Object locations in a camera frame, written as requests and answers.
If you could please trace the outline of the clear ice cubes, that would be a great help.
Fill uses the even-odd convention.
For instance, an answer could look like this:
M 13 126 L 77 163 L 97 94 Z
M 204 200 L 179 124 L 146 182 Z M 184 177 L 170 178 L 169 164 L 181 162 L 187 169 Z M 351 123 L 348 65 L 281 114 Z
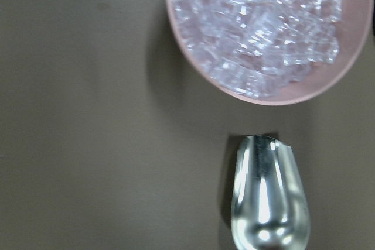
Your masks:
M 273 97 L 339 53 L 342 0 L 172 0 L 187 51 L 222 87 Z

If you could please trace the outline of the pink bowl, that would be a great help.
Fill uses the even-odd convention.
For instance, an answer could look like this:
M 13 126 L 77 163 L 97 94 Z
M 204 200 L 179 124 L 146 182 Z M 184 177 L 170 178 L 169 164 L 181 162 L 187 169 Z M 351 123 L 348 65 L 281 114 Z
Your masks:
M 342 21 L 337 27 L 337 37 L 341 51 L 335 63 L 330 67 L 319 67 L 312 71 L 306 79 L 283 88 L 277 96 L 254 99 L 235 93 L 221 86 L 210 78 L 200 67 L 196 58 L 188 51 L 178 29 L 173 12 L 172 0 L 166 0 L 168 18 L 175 40 L 188 60 L 189 64 L 209 83 L 220 91 L 245 102 L 282 106 L 292 105 L 315 98 L 334 86 L 351 69 L 358 59 L 372 27 L 374 0 L 342 0 Z

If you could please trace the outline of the metal ice scoop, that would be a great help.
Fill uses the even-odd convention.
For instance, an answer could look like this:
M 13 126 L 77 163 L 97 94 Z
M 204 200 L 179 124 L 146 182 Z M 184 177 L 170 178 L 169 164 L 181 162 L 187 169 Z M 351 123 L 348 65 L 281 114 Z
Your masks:
M 246 136 L 237 151 L 231 233 L 237 249 L 306 249 L 308 203 L 290 146 Z

